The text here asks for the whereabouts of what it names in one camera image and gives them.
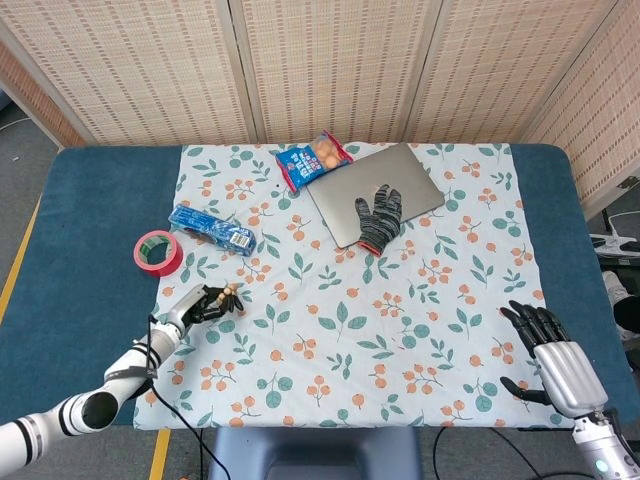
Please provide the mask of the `blue snack bag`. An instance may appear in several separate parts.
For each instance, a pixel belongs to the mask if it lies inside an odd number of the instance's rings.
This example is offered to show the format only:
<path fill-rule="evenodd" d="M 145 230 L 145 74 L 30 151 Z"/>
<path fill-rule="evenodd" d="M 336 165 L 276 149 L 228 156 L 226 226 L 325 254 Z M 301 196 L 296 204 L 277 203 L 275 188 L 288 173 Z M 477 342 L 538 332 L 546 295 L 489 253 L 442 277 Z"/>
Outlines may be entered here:
<path fill-rule="evenodd" d="M 303 147 L 291 147 L 277 153 L 275 158 L 284 181 L 293 193 L 319 177 L 354 162 L 343 145 L 328 131 L 323 131 Z"/>

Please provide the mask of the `silver closed laptop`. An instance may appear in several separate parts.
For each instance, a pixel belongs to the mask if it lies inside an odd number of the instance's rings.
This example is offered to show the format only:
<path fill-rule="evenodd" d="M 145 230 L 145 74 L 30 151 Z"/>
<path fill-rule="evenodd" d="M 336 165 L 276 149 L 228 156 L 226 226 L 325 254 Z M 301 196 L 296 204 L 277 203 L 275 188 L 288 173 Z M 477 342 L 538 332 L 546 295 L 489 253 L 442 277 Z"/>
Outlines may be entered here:
<path fill-rule="evenodd" d="M 308 185 L 308 191 L 336 246 L 346 248 L 360 236 L 355 200 L 373 204 L 384 184 L 401 194 L 403 222 L 444 205 L 444 194 L 406 143 L 370 153 L 348 166 L 327 173 Z"/>

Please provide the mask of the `long blue carton box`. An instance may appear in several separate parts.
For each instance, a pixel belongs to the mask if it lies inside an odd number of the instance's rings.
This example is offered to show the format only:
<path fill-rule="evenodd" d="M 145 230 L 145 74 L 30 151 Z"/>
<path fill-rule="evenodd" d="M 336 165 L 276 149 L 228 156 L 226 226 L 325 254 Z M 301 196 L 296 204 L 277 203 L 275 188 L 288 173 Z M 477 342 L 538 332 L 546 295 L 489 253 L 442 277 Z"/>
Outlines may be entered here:
<path fill-rule="evenodd" d="M 251 256 L 256 247 L 251 230 L 182 204 L 174 208 L 168 220 L 177 230 L 245 257 Z"/>

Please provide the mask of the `white chair base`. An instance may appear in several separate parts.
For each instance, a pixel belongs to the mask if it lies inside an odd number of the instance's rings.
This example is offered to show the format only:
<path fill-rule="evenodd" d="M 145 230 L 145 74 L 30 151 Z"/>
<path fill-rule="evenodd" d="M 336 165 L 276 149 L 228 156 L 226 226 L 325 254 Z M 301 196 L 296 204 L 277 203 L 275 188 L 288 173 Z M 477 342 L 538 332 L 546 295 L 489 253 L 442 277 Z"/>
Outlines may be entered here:
<path fill-rule="evenodd" d="M 590 239 L 597 256 L 602 258 L 640 258 L 640 240 L 618 234 L 614 220 L 625 216 L 640 215 L 640 210 L 632 210 L 609 215 L 603 211 L 606 234 L 591 233 Z"/>

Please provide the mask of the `red tape roll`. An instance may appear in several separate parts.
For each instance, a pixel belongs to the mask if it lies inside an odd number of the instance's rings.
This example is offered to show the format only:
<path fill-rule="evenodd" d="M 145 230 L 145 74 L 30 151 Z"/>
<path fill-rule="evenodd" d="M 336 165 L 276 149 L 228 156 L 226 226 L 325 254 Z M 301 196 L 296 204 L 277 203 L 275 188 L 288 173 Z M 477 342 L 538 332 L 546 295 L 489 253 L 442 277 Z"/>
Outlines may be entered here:
<path fill-rule="evenodd" d="M 183 249 L 174 235 L 155 230 L 138 239 L 133 259 L 138 268 L 154 277 L 174 273 L 183 260 Z"/>

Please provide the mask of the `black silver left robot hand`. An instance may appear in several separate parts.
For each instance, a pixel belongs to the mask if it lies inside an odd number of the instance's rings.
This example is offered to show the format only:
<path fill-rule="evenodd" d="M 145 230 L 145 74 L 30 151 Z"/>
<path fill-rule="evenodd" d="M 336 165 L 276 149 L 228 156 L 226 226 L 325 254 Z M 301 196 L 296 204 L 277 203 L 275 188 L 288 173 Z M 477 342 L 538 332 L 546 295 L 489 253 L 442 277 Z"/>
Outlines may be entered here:
<path fill-rule="evenodd" d="M 244 305 L 234 287 L 199 284 L 169 310 L 167 322 L 186 333 L 193 325 L 218 320 L 226 314 L 243 310 Z"/>

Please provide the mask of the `dark blue table cover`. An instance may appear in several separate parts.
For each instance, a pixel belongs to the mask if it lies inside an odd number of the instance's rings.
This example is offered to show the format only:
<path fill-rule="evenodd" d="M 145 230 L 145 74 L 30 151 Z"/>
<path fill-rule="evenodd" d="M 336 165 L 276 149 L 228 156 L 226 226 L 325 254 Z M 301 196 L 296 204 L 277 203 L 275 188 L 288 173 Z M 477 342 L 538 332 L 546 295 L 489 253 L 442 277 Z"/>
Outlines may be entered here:
<path fill-rule="evenodd" d="M 167 225 L 181 152 L 86 147 L 54 159 L 0 325 L 0 425 L 98 386 L 144 332 L 158 282 L 132 251 Z M 640 420 L 568 157 L 546 144 L 512 152 L 545 301 L 593 361 L 621 420 Z"/>

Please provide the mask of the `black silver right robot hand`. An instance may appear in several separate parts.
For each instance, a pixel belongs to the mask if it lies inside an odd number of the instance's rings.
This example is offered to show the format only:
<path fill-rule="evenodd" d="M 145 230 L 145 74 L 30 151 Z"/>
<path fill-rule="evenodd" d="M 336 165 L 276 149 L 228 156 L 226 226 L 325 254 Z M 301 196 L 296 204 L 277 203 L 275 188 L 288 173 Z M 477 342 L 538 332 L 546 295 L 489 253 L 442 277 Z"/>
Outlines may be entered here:
<path fill-rule="evenodd" d="M 603 384 L 583 349 L 551 311 L 511 300 L 500 313 L 516 330 L 543 385 L 541 390 L 531 390 L 502 377 L 500 382 L 511 395 L 551 405 L 570 419 L 604 410 L 608 395 Z"/>

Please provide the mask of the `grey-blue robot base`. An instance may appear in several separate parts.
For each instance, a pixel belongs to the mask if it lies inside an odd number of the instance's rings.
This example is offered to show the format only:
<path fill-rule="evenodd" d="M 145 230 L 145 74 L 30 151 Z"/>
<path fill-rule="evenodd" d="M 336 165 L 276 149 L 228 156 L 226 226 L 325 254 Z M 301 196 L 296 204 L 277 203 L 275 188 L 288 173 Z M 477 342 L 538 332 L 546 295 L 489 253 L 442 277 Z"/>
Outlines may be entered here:
<path fill-rule="evenodd" d="M 423 480 L 417 430 L 222 428 L 207 480 Z"/>

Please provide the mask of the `bamboo folding screen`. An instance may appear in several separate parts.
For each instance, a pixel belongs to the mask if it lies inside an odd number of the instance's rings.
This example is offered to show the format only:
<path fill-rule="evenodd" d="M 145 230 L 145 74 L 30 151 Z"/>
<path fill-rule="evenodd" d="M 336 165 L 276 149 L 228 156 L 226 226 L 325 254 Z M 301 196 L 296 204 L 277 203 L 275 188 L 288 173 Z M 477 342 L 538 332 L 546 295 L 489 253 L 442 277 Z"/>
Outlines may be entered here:
<path fill-rule="evenodd" d="M 560 147 L 640 188 L 640 0 L 0 0 L 0 86 L 61 146 Z"/>

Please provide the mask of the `grey knit work glove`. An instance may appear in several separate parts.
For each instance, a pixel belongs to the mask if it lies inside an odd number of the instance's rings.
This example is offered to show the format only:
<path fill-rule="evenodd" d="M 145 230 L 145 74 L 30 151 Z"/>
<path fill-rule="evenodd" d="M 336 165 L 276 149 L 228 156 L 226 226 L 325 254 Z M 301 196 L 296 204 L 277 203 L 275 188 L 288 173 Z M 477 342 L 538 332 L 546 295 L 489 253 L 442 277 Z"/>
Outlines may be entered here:
<path fill-rule="evenodd" d="M 383 184 L 374 195 L 373 209 L 361 197 L 355 199 L 354 206 L 360 227 L 357 244 L 372 255 L 381 256 L 386 246 L 400 233 L 401 194 Z"/>

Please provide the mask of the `floral patterned cloth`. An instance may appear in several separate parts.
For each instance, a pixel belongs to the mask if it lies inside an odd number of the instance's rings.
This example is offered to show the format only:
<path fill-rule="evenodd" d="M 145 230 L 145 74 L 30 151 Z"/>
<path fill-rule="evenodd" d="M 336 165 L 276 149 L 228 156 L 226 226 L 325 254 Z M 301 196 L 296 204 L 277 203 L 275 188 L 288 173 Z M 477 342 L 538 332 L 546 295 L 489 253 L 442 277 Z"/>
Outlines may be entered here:
<path fill-rule="evenodd" d="M 376 257 L 336 246 L 310 195 L 283 184 L 275 145 L 183 148 L 175 202 L 249 228 L 256 247 L 179 236 L 155 315 L 199 283 L 234 284 L 244 310 L 191 329 L 138 399 L 136 428 L 569 425 L 500 382 L 541 385 L 500 313 L 544 302 L 512 147 L 411 149 L 445 203 Z"/>

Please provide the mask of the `white shoe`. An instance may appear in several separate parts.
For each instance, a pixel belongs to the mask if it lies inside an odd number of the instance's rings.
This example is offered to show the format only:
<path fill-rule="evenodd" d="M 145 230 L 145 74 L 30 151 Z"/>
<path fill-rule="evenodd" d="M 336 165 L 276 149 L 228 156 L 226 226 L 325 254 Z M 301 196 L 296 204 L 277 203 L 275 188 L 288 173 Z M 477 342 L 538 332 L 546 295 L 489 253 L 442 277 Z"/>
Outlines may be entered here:
<path fill-rule="evenodd" d="M 640 338 L 640 297 L 632 295 L 613 271 L 602 273 L 622 341 Z"/>

